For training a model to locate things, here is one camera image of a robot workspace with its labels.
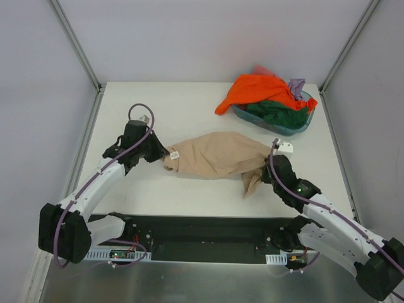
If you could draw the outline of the beige t shirt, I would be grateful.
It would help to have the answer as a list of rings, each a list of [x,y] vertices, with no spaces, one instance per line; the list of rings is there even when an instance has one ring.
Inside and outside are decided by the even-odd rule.
[[[176,143],[163,158],[166,170],[202,179],[224,179],[240,175],[244,197],[261,183],[271,148],[234,131],[217,131]]]

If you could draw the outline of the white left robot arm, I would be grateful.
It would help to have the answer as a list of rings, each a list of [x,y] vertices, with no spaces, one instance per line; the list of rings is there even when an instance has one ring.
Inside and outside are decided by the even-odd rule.
[[[153,163],[168,154],[145,121],[128,121],[123,134],[104,151],[93,175],[62,201],[42,207],[39,249],[77,264],[97,244],[114,240],[128,245],[135,235],[130,216],[111,212],[95,221],[90,217],[110,189],[141,159]]]

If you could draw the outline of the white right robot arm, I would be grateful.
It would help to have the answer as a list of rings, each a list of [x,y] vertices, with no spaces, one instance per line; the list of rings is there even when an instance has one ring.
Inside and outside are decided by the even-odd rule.
[[[386,240],[343,215],[313,183],[298,178],[285,155],[270,155],[262,181],[299,216],[271,240],[282,251],[311,248],[347,270],[359,287],[385,300],[403,281],[403,244]]]

